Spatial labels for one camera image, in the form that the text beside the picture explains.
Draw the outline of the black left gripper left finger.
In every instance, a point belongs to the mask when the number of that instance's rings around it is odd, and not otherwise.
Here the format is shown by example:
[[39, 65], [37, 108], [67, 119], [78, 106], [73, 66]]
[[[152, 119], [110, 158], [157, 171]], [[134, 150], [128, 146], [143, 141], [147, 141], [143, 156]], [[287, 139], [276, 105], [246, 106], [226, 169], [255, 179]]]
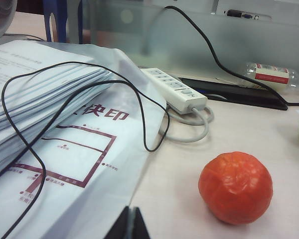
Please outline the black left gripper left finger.
[[130, 208], [125, 206], [104, 239], [123, 239], [128, 230]]

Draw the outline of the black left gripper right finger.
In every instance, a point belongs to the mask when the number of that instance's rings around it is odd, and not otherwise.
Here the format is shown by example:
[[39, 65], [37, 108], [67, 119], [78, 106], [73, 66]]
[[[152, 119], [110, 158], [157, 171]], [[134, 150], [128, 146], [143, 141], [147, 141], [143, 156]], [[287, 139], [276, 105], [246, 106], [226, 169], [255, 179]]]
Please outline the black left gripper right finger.
[[134, 208], [133, 239], [150, 239], [146, 224], [138, 207]]

